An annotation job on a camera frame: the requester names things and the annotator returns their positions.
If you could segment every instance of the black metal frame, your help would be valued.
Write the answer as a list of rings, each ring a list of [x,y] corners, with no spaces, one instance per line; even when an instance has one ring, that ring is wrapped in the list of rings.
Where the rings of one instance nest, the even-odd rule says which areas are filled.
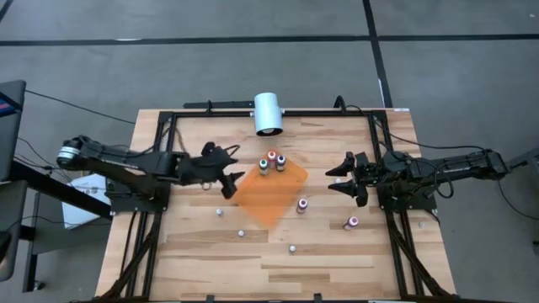
[[[173,150],[174,143],[174,130],[177,125],[177,121],[180,118],[210,118],[210,117],[242,117],[248,118],[250,112],[248,110],[217,110],[213,109],[213,103],[208,101],[205,105],[205,110],[199,112],[161,112],[159,115],[159,122],[157,124],[156,131],[156,146],[161,145],[161,138],[163,133],[163,127],[165,121],[171,119],[170,131],[168,133],[167,147],[166,151],[171,152]],[[366,117],[369,123],[369,129],[371,133],[371,141],[375,154],[376,162],[381,161],[382,151],[380,148],[380,140],[378,139],[378,134],[376,131],[376,122],[377,121],[382,127],[383,141],[389,149],[392,150],[392,140],[389,135],[389,125],[387,121],[387,114],[385,110],[347,110],[344,100],[339,96],[334,104],[335,109],[330,110],[286,110],[283,114],[283,117]],[[456,295],[451,295],[445,290],[443,290],[438,283],[430,276],[427,269],[419,261],[415,254],[414,240],[412,238],[412,231],[410,229],[410,224],[408,220],[408,214],[406,210],[393,210],[390,207],[383,207],[383,205],[388,205],[384,203],[385,201],[380,201],[380,207],[386,215],[387,221],[387,230],[390,236],[390,245],[392,248],[392,257],[396,270],[396,278],[398,283],[398,291],[401,297],[401,300],[414,300],[417,302],[420,301],[451,301],[451,302],[485,302],[484,300],[465,300],[460,299]],[[394,218],[394,212],[400,214],[400,221],[402,223],[403,233],[398,230],[397,223]],[[142,286],[142,297],[149,299],[150,289],[152,286],[152,276],[153,276],[153,267],[155,263],[155,257],[157,252],[157,238],[149,249],[145,249],[144,252],[140,250],[143,242],[148,240],[148,237],[154,237],[154,235],[148,234],[146,240],[144,240],[144,234],[146,231],[147,224],[147,215],[148,213],[141,214],[141,221],[138,226],[137,235],[136,235],[136,249],[133,253],[133,258],[141,259],[144,252],[148,251],[147,259],[147,268],[146,274]],[[156,213],[154,217],[154,222],[152,223],[152,231],[159,234],[160,223],[162,219],[162,213]],[[403,262],[401,259],[401,253],[404,255],[410,262],[411,270],[414,278],[414,290],[415,295],[410,295],[408,293],[406,279],[404,276]],[[133,296],[134,284],[136,280],[136,272],[131,276],[129,285],[126,292],[126,297]],[[430,293],[433,296],[425,296],[423,284],[428,288]],[[346,302],[346,300],[332,300],[334,302]]]

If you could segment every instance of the wooden tabletop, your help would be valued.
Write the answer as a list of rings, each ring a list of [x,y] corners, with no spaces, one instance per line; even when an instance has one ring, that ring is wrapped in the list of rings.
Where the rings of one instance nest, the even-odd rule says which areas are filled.
[[[139,112],[132,149],[143,150],[153,143],[158,114],[158,110]],[[416,140],[409,112],[389,109],[387,117],[394,135]],[[314,293],[339,300],[398,298],[386,219],[376,191],[369,189],[367,206],[359,208],[349,196],[327,189],[334,178],[324,175],[344,160],[346,151],[366,152],[374,161],[366,119],[284,118],[283,125],[285,131],[278,136],[258,137],[251,118],[179,119],[178,130],[191,154],[199,154],[207,141],[223,147],[241,145],[234,155],[239,163],[227,171],[248,171],[270,148],[282,151],[309,173],[300,193],[309,206],[303,215],[291,206],[268,231],[240,206],[224,200],[220,186],[209,191],[199,185],[173,186],[159,236],[151,300],[204,300],[206,295],[218,300],[312,300]],[[393,145],[420,156],[415,145],[396,140]],[[217,208],[224,211],[223,217],[216,215]],[[419,259],[443,288],[454,292],[438,224],[425,211],[408,214]],[[351,215],[360,224],[344,231],[341,226]],[[96,295],[119,276],[130,218],[131,213],[114,218]],[[245,237],[237,236],[239,230]],[[290,245],[296,246],[293,254]],[[404,256],[403,263],[408,292],[413,293]],[[136,294],[141,293],[145,266],[143,260]]]

